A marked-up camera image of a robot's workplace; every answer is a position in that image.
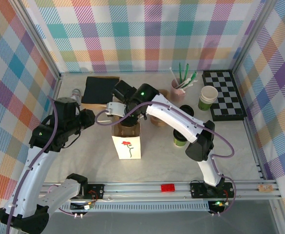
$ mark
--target black and white checkered board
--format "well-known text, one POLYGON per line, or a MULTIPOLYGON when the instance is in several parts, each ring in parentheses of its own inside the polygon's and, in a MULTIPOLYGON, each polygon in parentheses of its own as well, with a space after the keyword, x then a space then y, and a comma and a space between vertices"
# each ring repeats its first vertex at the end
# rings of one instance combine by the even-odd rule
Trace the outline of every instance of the black and white checkered board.
POLYGON ((231 71, 204 71, 202 77, 205 86, 218 90, 210 108, 213 121, 243 120, 247 116, 231 71))

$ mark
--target colorful checkered backdrop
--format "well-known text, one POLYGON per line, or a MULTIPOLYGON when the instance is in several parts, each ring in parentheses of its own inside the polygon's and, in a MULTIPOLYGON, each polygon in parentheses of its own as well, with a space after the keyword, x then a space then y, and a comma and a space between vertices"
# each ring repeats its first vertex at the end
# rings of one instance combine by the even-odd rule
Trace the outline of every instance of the colorful checkered backdrop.
POLYGON ((265 0, 23 0, 61 72, 228 69, 265 0))
POLYGON ((285 0, 279 0, 237 73, 269 178, 285 203, 285 0))
POLYGON ((55 84, 12 6, 0 0, 0 206, 17 184, 31 132, 46 115, 55 84))

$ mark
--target red flower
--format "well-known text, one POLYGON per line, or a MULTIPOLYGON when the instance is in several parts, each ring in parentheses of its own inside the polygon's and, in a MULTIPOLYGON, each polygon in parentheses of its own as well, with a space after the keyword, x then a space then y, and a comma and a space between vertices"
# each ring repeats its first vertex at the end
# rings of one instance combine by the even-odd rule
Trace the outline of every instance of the red flower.
POLYGON ((131 145, 131 143, 128 142, 128 141, 123 141, 122 144, 123 144, 123 145, 131 145))

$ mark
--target white table surface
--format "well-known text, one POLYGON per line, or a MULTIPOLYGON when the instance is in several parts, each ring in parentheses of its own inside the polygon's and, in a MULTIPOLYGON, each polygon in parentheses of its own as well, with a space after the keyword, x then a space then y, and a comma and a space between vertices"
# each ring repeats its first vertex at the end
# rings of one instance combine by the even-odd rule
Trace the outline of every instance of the white table surface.
MULTIPOLYGON (((170 73, 100 73, 65 74, 58 97, 69 97, 74 88, 82 93, 87 76, 119 76, 129 85, 138 88, 148 83, 156 89, 170 90, 170 73)), ((198 109, 202 77, 187 91, 186 98, 176 106, 187 104, 194 109, 194 117, 204 122, 212 120, 210 111, 198 109)), ((215 130, 234 147, 231 159, 217 159, 220 172, 235 180, 259 179, 255 160, 242 121, 215 122, 215 130)), ((173 128, 156 127, 148 120, 141 121, 141 159, 118 159, 111 137, 111 127, 97 124, 84 130, 81 137, 69 148, 62 149, 51 166, 46 182, 62 182, 71 173, 88 178, 88 181, 189 181, 202 180, 198 164, 185 154, 187 145, 178 148, 173 143, 173 128)), ((219 138, 214 139, 217 154, 227 155, 229 147, 219 138)))

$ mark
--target purple cable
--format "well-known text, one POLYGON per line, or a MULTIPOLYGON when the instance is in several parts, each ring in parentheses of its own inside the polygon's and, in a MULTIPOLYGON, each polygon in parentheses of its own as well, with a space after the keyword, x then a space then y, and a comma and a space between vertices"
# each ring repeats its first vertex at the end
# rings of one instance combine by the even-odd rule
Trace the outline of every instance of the purple cable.
POLYGON ((99 114, 96 115, 96 117, 95 117, 95 122, 96 122, 98 125, 101 125, 101 126, 113 126, 113 125, 116 125, 116 124, 120 123, 120 122, 123 121, 124 119, 126 119, 128 116, 130 116, 133 112, 135 112, 135 111, 136 111, 137 109, 139 109, 140 107, 145 106, 145 105, 152 105, 152 104, 161 105, 161 106, 164 106, 165 108, 168 108, 168 109, 170 109, 170 110, 176 112, 177 114, 179 114, 180 116, 182 116, 183 118, 185 118, 186 120, 188 120, 189 122, 193 123, 194 126, 196 126, 196 127, 198 127, 198 128, 201 128, 201 129, 203 129, 203 130, 205 130, 205 131, 208 131, 208 132, 214 134, 215 136, 219 137, 222 141, 224 141, 224 142, 227 144, 227 146, 229 146, 229 148, 231 149, 231 154, 230 154, 230 155, 228 155, 228 156, 223 156, 223 155, 212 154, 210 157, 211 157, 211 162, 212 162, 212 165, 213 165, 213 167, 214 167, 216 173, 219 174, 222 178, 224 178, 224 179, 229 179, 229 180, 232 182, 233 190, 235 191, 235 193, 234 193, 234 196, 233 196, 233 199, 232 199, 232 202, 231 202, 230 206, 229 206, 224 212, 222 212, 222 213, 225 213, 225 212, 227 212, 228 210, 230 210, 231 207, 232 207, 232 205, 233 205, 233 203, 234 203, 234 201, 235 201, 235 198, 236 198, 236 186, 235 186, 235 183, 234 183, 233 179, 231 179, 230 177, 224 176, 224 175, 222 175, 222 174, 219 173, 219 171, 218 171, 218 169, 217 169, 217 167, 216 167, 215 161, 214 161, 214 157, 219 157, 219 158, 231 158, 231 157, 233 157, 233 155, 234 155, 234 148, 233 148, 233 146, 232 146, 223 136, 221 136, 220 134, 214 132, 213 130, 211 130, 211 129, 209 129, 209 128, 206 128, 206 127, 204 127, 204 126, 201 126, 201 125, 197 124, 197 123, 194 122, 191 118, 189 118, 188 116, 186 116, 185 114, 183 114, 182 112, 180 112, 180 109, 177 110, 177 109, 175 109, 175 108, 173 108, 173 107, 171 107, 171 106, 169 106, 169 105, 167 105, 167 104, 164 104, 164 103, 162 103, 162 102, 157 102, 157 101, 146 101, 146 102, 143 102, 143 103, 137 105, 136 107, 134 107, 134 108, 133 108, 131 111, 129 111, 124 117, 120 118, 119 120, 117 120, 117 121, 115 121, 115 122, 108 123, 108 124, 103 124, 103 123, 98 122, 98 117, 99 117, 101 114, 108 112, 107 110, 100 111, 99 114))
MULTIPOLYGON (((35 156, 35 158, 32 160, 32 162, 30 163, 29 165, 29 168, 32 168, 34 163, 37 161, 37 159, 41 156, 41 154, 47 149, 47 147, 51 144, 51 142, 53 141, 55 135, 56 135, 56 132, 57 132, 57 128, 58 128, 58 113, 57 113, 57 109, 56 109, 56 106, 54 104, 54 100, 47 96, 48 99, 50 100, 51 102, 51 105, 53 107, 53 110, 54 110, 54 113, 55 113, 55 126, 54 126, 54 130, 53 130, 53 133, 50 137, 50 139, 48 140, 47 144, 44 146, 44 148, 41 149, 41 151, 35 156)), ((18 200, 18 195, 20 193, 20 190, 21 190, 21 187, 27 177, 27 175, 29 174, 30 172, 30 169, 26 170, 25 173, 23 174, 21 180, 20 180, 20 183, 19 185, 17 186, 17 189, 16 189, 16 192, 15 192, 15 195, 14 195, 14 199, 12 201, 12 207, 10 209, 10 213, 9 213, 9 217, 8 217, 8 221, 7 221, 7 228, 6 228, 6 234, 9 234, 10 232, 10 225, 11 225, 11 221, 12 221, 12 216, 14 214, 14 211, 15 211, 15 205, 17 203, 17 200, 18 200)))

